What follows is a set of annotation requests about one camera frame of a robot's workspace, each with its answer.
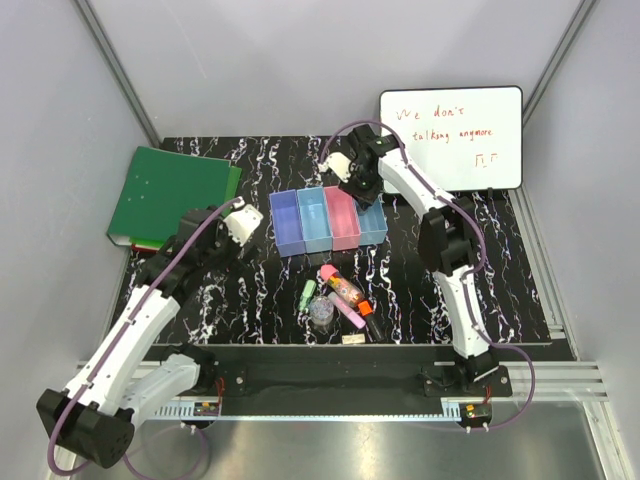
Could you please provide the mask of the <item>white eraser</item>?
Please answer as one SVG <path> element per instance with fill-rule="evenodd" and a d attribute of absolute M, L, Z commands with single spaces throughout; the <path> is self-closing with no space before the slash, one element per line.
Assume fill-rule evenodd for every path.
<path fill-rule="evenodd" d="M 342 337 L 342 343 L 344 345 L 357 345 L 357 344 L 364 344 L 365 342 L 366 342 L 366 338 L 363 334 L 345 335 Z"/>

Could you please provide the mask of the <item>pink-capped colourful bottle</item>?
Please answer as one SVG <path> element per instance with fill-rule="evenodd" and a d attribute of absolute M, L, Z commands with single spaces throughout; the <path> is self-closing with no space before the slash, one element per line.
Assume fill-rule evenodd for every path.
<path fill-rule="evenodd" d="M 363 293 L 331 264 L 322 265 L 320 268 L 320 276 L 343 301 L 350 307 L 356 307 L 364 300 Z"/>

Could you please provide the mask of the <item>white dry-erase board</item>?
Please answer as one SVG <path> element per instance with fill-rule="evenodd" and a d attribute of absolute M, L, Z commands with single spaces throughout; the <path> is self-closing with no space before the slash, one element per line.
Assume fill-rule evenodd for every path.
<path fill-rule="evenodd" d="M 380 121 L 407 155 L 449 192 L 512 190 L 522 184 L 523 92 L 516 85 L 386 90 Z"/>

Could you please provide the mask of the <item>dark green binder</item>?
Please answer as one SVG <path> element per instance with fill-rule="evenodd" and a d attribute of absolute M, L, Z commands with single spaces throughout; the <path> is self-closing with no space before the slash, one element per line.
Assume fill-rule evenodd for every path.
<path fill-rule="evenodd" d="M 107 236 L 119 246 L 163 244 L 188 210 L 225 203 L 231 166 L 227 159 L 138 147 Z"/>

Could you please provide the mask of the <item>clear glitter jar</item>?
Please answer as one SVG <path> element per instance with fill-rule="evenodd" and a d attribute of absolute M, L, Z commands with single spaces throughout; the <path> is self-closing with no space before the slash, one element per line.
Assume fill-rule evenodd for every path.
<path fill-rule="evenodd" d="M 326 329 L 334 322 L 335 307 L 326 296 L 314 297 L 308 306 L 311 324 L 317 329 Z"/>

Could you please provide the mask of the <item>green highlighter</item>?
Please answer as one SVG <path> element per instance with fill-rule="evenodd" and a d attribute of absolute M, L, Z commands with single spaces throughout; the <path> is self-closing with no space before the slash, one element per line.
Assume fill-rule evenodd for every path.
<path fill-rule="evenodd" d="M 313 298 L 313 295 L 316 290 L 316 281 L 315 280 L 307 280 L 304 284 L 303 291 L 301 293 L 300 301 L 298 308 L 301 312 L 305 312 L 308 309 L 308 306 Z"/>

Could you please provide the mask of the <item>pink rectangular bin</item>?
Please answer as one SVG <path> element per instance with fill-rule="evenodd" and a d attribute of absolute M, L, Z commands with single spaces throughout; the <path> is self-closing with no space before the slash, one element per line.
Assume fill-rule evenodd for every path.
<path fill-rule="evenodd" d="M 355 249 L 360 242 L 360 227 L 353 199 L 337 186 L 325 187 L 324 194 L 332 232 L 334 251 Z"/>

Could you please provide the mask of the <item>purple rectangular bin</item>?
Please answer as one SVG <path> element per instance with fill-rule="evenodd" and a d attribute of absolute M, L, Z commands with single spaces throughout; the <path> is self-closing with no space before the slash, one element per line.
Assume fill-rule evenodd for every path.
<path fill-rule="evenodd" d="M 305 253 L 300 213 L 295 190 L 269 195 L 274 240 L 281 257 Z"/>

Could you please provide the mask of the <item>light blue end bin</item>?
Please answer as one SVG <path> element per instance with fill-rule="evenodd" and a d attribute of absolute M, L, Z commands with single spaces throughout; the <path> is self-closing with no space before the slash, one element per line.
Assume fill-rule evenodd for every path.
<path fill-rule="evenodd" d="M 388 226 L 380 199 L 366 210 L 356 204 L 356 214 L 360 228 L 360 246 L 380 245 L 385 241 Z"/>

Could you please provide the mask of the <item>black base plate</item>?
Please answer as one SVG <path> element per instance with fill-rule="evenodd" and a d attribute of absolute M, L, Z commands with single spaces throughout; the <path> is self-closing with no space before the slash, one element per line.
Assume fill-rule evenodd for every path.
<path fill-rule="evenodd" d="M 227 417 L 329 419 L 441 414 L 444 399 L 506 399 L 508 370 L 462 381 L 448 346 L 205 345 L 226 386 Z"/>

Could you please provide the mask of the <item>light green folder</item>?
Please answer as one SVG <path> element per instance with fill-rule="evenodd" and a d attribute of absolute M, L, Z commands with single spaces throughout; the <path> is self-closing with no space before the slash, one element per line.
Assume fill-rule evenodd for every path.
<path fill-rule="evenodd" d="M 242 176 L 242 169 L 236 166 L 229 168 L 229 174 L 227 177 L 227 184 L 224 194 L 223 202 L 228 202 L 236 196 L 238 184 Z"/>

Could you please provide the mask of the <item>orange black marker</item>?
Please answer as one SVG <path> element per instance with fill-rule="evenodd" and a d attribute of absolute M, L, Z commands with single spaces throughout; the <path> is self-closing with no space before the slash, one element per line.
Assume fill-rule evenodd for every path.
<path fill-rule="evenodd" d="M 369 301 L 363 300 L 359 302 L 357 304 L 357 309 L 360 316 L 365 320 L 373 339 L 377 343 L 384 343 L 386 341 L 386 334 Z"/>

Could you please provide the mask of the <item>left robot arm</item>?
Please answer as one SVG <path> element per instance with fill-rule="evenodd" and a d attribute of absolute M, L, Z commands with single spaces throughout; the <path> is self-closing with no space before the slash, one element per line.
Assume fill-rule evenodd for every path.
<path fill-rule="evenodd" d="M 182 216 L 176 233 L 144 263 L 128 303 L 92 357 L 61 390 L 47 389 L 38 399 L 52 473 L 71 477 L 79 471 L 57 464 L 59 449 L 85 464 L 113 467 L 125 457 L 135 431 L 170 400 L 219 388 L 215 355 L 188 343 L 142 379 L 133 375 L 204 277 L 241 264 L 262 221 L 262 213 L 242 198 Z"/>

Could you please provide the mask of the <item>red folder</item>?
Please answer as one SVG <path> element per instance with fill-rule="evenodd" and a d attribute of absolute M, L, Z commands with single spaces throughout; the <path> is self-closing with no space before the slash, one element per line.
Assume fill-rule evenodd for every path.
<path fill-rule="evenodd" d="M 162 244 L 155 243 L 133 243 L 131 248 L 141 252 L 157 252 L 162 247 Z"/>

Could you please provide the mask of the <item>pink highlighter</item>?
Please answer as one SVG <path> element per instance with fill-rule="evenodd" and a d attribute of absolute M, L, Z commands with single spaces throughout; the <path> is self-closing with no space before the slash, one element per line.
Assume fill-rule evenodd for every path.
<path fill-rule="evenodd" d="M 366 326 L 365 320 L 335 292 L 331 292 L 328 299 L 357 329 Z"/>

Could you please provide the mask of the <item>black marble mat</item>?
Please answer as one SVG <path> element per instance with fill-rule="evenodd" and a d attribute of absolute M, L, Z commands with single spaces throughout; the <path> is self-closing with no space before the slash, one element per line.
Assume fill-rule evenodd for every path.
<path fill-rule="evenodd" d="M 324 139 L 315 136 L 168 137 L 166 151 L 227 159 L 240 168 L 238 193 L 261 212 L 274 192 L 331 185 L 317 167 Z M 474 214 L 486 243 L 487 259 L 475 280 L 490 337 L 519 346 L 535 361 L 568 361 L 573 352 L 543 309 L 516 214 L 505 192 L 472 195 Z M 301 313 L 307 281 L 330 263 L 363 291 L 387 338 L 395 344 L 431 344 L 448 349 L 452 339 L 441 288 L 417 251 L 419 218 L 400 198 L 382 201 L 388 231 L 383 243 L 343 252 L 281 257 L 273 226 L 265 218 L 255 234 L 259 252 L 233 276 L 208 275 L 179 315 L 157 337 L 159 350 L 172 344 L 338 344 L 355 333 L 342 320 L 320 332 Z"/>

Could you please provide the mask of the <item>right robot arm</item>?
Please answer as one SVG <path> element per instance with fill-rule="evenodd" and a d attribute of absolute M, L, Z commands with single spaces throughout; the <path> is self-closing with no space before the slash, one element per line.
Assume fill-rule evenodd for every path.
<path fill-rule="evenodd" d="M 499 363 L 475 288 L 475 273 L 486 262 L 486 246 L 472 217 L 473 203 L 429 180 L 394 131 L 377 135 L 368 121 L 352 122 L 347 128 L 349 154 L 328 157 L 340 179 L 339 188 L 366 211 L 390 183 L 420 217 L 417 249 L 440 286 L 449 313 L 457 355 L 454 384 L 463 395 L 476 396 L 488 387 Z"/>

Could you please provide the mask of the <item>aluminium rail frame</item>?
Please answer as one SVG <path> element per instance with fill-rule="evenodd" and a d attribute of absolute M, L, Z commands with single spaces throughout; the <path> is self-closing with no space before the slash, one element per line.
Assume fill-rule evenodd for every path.
<path fill-rule="evenodd" d="M 477 386 L 457 387 L 448 361 L 371 360 L 335 351 L 222 358 L 223 384 L 177 396 L 172 421 L 201 416 L 204 463 L 138 429 L 138 467 L 166 478 L 635 479 L 601 372 L 586 361 L 509 358 Z"/>

